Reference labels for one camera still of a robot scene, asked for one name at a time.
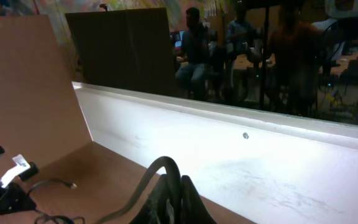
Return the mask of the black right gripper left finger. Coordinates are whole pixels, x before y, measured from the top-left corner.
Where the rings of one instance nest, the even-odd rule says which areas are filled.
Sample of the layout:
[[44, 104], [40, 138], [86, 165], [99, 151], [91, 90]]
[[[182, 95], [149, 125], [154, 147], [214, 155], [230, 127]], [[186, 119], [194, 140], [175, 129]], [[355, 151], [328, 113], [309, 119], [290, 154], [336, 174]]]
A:
[[167, 175], [163, 174], [159, 177], [139, 213], [129, 224], [169, 224], [170, 216], [167, 212], [169, 200]]

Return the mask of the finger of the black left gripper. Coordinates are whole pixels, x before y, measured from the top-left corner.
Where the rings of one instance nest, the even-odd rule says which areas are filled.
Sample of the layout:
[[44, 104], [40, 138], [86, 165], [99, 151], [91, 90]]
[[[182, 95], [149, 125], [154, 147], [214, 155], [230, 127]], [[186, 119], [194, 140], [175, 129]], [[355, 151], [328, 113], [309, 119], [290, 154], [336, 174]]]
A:
[[37, 207], [19, 184], [10, 183], [0, 196], [0, 215], [33, 211]]

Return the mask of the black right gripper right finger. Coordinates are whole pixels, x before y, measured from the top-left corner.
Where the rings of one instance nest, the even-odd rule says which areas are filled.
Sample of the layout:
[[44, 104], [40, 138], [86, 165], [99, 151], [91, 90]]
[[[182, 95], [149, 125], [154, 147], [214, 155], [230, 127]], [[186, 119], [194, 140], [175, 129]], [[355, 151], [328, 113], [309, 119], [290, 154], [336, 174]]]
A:
[[216, 224], [188, 175], [181, 177], [182, 224]]

